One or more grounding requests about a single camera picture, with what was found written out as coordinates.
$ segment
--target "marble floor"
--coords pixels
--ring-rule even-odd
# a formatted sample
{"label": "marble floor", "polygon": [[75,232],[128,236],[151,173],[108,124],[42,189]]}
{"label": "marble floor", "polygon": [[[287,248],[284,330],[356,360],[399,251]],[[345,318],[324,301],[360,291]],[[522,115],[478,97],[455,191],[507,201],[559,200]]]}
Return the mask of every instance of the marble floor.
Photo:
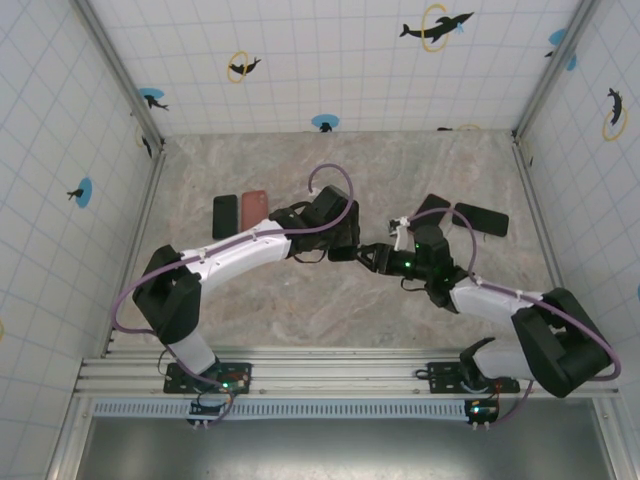
{"label": "marble floor", "polygon": [[[476,234],[475,271],[522,288],[551,287],[507,132],[366,132],[241,134],[173,137],[135,267],[139,277],[152,253],[212,242],[212,199],[264,189],[274,210],[307,199],[308,173],[334,162],[351,175],[360,203],[361,242],[391,243],[389,219],[413,213],[429,193],[504,212],[505,238]],[[316,186],[340,175],[323,170]],[[457,263],[471,256],[469,233],[441,227]],[[146,324],[131,300],[121,309],[127,326]],[[400,279],[357,263],[265,265],[219,287],[201,305],[199,329],[214,345],[315,347],[463,347],[484,336],[512,333],[489,321],[436,308],[426,293],[407,293]],[[116,333],[114,341],[156,340]]]}

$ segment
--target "ventilation grille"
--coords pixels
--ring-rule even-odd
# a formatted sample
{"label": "ventilation grille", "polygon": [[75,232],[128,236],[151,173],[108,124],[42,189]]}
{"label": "ventilation grille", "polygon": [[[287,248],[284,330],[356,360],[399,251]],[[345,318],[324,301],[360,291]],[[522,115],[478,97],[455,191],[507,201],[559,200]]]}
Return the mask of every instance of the ventilation grille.
{"label": "ventilation grille", "polygon": [[[216,405],[216,401],[202,401]],[[102,399],[94,404],[97,417],[194,418],[190,400]],[[237,399],[229,420],[285,418],[437,418],[466,420],[463,400],[258,400]]]}

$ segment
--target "black smartphone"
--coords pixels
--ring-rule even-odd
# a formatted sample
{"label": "black smartphone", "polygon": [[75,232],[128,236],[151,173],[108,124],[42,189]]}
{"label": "black smartphone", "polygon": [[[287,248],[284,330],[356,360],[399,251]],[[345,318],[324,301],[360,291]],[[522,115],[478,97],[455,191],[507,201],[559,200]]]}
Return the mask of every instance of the black smartphone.
{"label": "black smartphone", "polygon": [[213,199],[213,238],[222,240],[238,233],[238,197],[221,195]]}
{"label": "black smartphone", "polygon": [[[422,205],[416,212],[416,214],[424,212],[426,210],[431,210],[432,208],[449,208],[451,206],[451,202],[447,202],[444,198],[440,198],[433,193],[427,195],[427,198],[424,199]],[[445,216],[446,212],[441,213],[432,213],[431,215],[426,215],[422,218],[414,220],[409,224],[408,230],[410,232],[415,232],[418,227],[422,227],[424,225],[432,225],[438,226],[442,221],[442,218]]]}
{"label": "black smartphone", "polygon": [[[457,203],[455,210],[464,215],[471,228],[478,232],[488,233],[497,237],[506,237],[509,229],[509,216],[504,213],[494,212],[486,208],[474,207],[466,203]],[[453,216],[453,224],[464,227],[465,224],[457,216]]]}

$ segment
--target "white tiled wall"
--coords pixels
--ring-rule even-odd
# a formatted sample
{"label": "white tiled wall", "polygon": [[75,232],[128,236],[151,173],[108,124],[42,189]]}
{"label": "white tiled wall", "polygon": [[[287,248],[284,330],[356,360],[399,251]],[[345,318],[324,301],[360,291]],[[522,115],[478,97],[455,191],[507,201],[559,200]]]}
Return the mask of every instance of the white tiled wall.
{"label": "white tiled wall", "polygon": [[[527,141],[564,279],[622,358],[624,426],[640,437],[640,2],[603,3]],[[628,115],[614,141],[609,88]]]}
{"label": "white tiled wall", "polygon": [[[579,0],[94,0],[166,135],[337,130],[513,128]],[[473,12],[441,51],[399,37]],[[442,45],[440,39],[431,48]],[[238,51],[261,60],[227,78]],[[234,64],[244,63],[241,57]]]}
{"label": "white tiled wall", "polygon": [[43,477],[100,347],[151,164],[135,126],[67,0],[0,2],[0,478]]}

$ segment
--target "metal frame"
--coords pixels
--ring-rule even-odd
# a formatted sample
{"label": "metal frame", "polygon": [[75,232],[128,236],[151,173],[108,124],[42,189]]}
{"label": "metal frame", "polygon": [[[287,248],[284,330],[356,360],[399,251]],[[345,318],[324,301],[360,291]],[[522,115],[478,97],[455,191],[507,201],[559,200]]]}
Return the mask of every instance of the metal frame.
{"label": "metal frame", "polygon": [[538,82],[531,99],[527,103],[527,108],[518,122],[518,126],[515,129],[517,138],[524,137],[527,130],[533,125],[542,105],[549,97],[553,86],[566,68],[571,56],[575,53],[582,34],[601,4],[602,0],[582,0],[578,5],[578,10],[571,20],[564,38],[554,51],[549,66]]}
{"label": "metal frame", "polygon": [[[90,0],[70,1],[127,98],[146,138],[161,152],[160,132],[118,58]],[[599,4],[600,0],[584,0],[580,4],[563,42],[556,50],[518,125],[516,139],[531,126]],[[517,144],[514,145],[513,153],[552,281],[554,285],[562,285],[562,276],[553,255],[528,169]],[[131,240],[121,287],[131,278],[164,159],[162,152],[156,157],[145,186],[145,199],[138,212],[138,227]],[[102,358],[85,359],[80,369],[76,393],[67,413],[47,476],[48,480],[76,478],[85,446],[90,441],[91,421],[94,416],[157,417],[162,414],[165,418],[188,417],[186,407],[194,396],[167,395],[162,392],[164,377],[159,375],[156,369],[162,352],[161,347],[110,344],[110,333],[110,325],[106,325]],[[327,405],[332,408],[356,405],[365,407],[361,410],[356,409],[355,413],[351,410],[345,415],[393,418],[393,415],[400,414],[408,415],[410,418],[433,418],[428,415],[435,414],[442,418],[442,412],[444,417],[447,417],[447,412],[454,412],[450,419],[461,420],[456,416],[456,408],[459,408],[460,402],[464,399],[476,397],[431,395],[427,382],[413,376],[414,370],[423,367],[429,361],[457,359],[457,350],[216,347],[215,351],[223,361],[247,361],[254,365],[252,393],[238,399],[236,419],[256,418],[257,414],[263,417],[266,415],[268,418],[282,418],[283,415],[289,418],[290,415],[304,415],[305,418],[309,418],[310,415],[314,415],[309,413],[309,410],[304,410],[304,413],[297,413],[298,410],[295,410],[294,414],[293,408],[300,405],[311,405],[320,409],[328,408]],[[167,358],[160,363],[160,368],[168,363]],[[611,460],[612,473],[618,480],[636,478],[633,473],[633,461],[624,446],[616,415],[616,405],[620,402],[617,389],[589,385],[581,387],[572,396],[594,399],[603,445]],[[532,394],[533,401],[550,397],[536,385]],[[369,413],[367,406],[371,407],[375,414]],[[319,415],[342,415],[335,412],[342,410],[321,410]],[[229,420],[233,419],[234,415],[230,415]]]}

